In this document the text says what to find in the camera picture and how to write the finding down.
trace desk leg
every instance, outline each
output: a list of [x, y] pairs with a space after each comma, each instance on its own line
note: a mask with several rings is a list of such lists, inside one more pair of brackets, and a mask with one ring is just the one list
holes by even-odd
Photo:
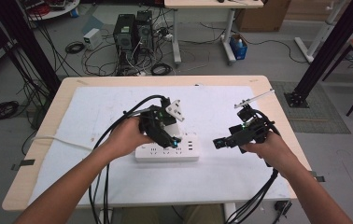
[[182, 59], [180, 58], [179, 44], [177, 42], [177, 9], [174, 9], [173, 52], [175, 64], [180, 64]]
[[226, 27], [226, 31], [225, 31], [225, 36], [222, 37], [222, 45], [226, 50], [226, 54], [229, 59], [229, 65], [232, 63], [235, 63], [235, 61], [236, 61], [234, 54], [232, 52], [232, 48], [230, 48], [230, 44], [229, 44], [230, 33], [232, 30], [233, 19], [234, 19], [234, 12], [235, 12], [235, 9], [231, 8], [229, 11], [229, 17], [227, 20], [227, 27]]

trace white power strip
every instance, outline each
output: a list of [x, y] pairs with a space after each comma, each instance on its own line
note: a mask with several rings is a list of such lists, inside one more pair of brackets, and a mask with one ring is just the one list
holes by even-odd
[[137, 161], [198, 161], [200, 141], [197, 135], [183, 135], [176, 148], [163, 148], [156, 143], [144, 144], [135, 150]]

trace gray carpet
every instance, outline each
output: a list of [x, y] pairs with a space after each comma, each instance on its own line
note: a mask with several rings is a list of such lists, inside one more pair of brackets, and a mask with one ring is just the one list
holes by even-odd
[[271, 82], [290, 126], [296, 133], [351, 133], [325, 91], [318, 84], [307, 97], [309, 108], [291, 108], [284, 92], [292, 92], [297, 82]]

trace gray floor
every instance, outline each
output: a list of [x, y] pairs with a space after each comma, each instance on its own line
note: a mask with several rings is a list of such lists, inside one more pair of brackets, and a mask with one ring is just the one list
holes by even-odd
[[[64, 55], [64, 47], [67, 44], [76, 40], [81, 41], [81, 37], [84, 35], [82, 30], [85, 26], [103, 25], [101, 22], [92, 21], [91, 14], [95, 10], [96, 8], [90, 8], [86, 15], [81, 15], [76, 19], [65, 15], [46, 21], [54, 45], [62, 55]], [[206, 24], [213, 27], [224, 26], [224, 23], [207, 22]], [[290, 46], [291, 56], [294, 59], [304, 61], [302, 53], [293, 42], [293, 37], [301, 37], [308, 45], [320, 26], [319, 22], [285, 21], [278, 33], [244, 34], [244, 36], [251, 42], [270, 39], [283, 41]], [[111, 24], [104, 25], [106, 29], [112, 27]], [[49, 44], [37, 30], [35, 30], [35, 34], [49, 56], [49, 60], [53, 62]], [[218, 35], [219, 31], [204, 28], [199, 23], [180, 25], [180, 39], [204, 41]], [[226, 64], [220, 43], [212, 45], [181, 44], [181, 49], [184, 63], [175, 68], [175, 73], [171, 73], [169, 76], [265, 75], [272, 81], [299, 81], [309, 66], [306, 63], [293, 62], [289, 58], [288, 49], [274, 42], [258, 46], [249, 45], [247, 57], [233, 66]], [[164, 46], [163, 52], [163, 61], [174, 66], [170, 46]], [[93, 56], [90, 63], [101, 65], [112, 62], [114, 57], [115, 50], [109, 47], [99, 52], [95, 57]], [[80, 59], [81, 54], [70, 55], [67, 61], [82, 74]], [[350, 117], [346, 117], [346, 111], [353, 103], [353, 69], [348, 68], [349, 65], [350, 63], [343, 62], [326, 82], [320, 84], [342, 116], [351, 134], [296, 133], [296, 136], [313, 170], [317, 171], [319, 175], [325, 176], [326, 182], [322, 185], [353, 219], [353, 113]], [[58, 74], [64, 76], [65, 73], [75, 76], [70, 69], [66, 69], [66, 72], [60, 71]], [[0, 60], [0, 103], [12, 100], [22, 103], [24, 95], [19, 93], [22, 84], [23, 81], [19, 73], [9, 59]], [[23, 159], [21, 146], [32, 131], [27, 118], [0, 121], [0, 223], [10, 223], [19, 214], [18, 212], [4, 211], [1, 205], [16, 174], [10, 168], [12, 164], [19, 163]], [[263, 203], [249, 223], [271, 223], [275, 218], [272, 206], [272, 203]], [[120, 218], [120, 212], [116, 212], [115, 218]], [[90, 222], [92, 222], [92, 216], [89, 210], [77, 210], [70, 219], [70, 223]], [[170, 207], [164, 207], [162, 223], [180, 223], [180, 221]], [[282, 217], [280, 223], [308, 223], [308, 220], [299, 203], [293, 201], [288, 218]]]

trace human hand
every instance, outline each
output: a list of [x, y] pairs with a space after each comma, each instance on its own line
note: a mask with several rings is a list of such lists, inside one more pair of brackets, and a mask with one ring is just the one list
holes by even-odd
[[111, 160], [133, 152], [137, 147], [152, 143], [148, 136], [139, 132], [139, 118], [133, 117], [119, 124], [100, 146], [106, 148]]
[[248, 143], [241, 146], [245, 151], [258, 154], [285, 177], [288, 171], [293, 171], [301, 165], [284, 140], [276, 133], [269, 131], [264, 143]]

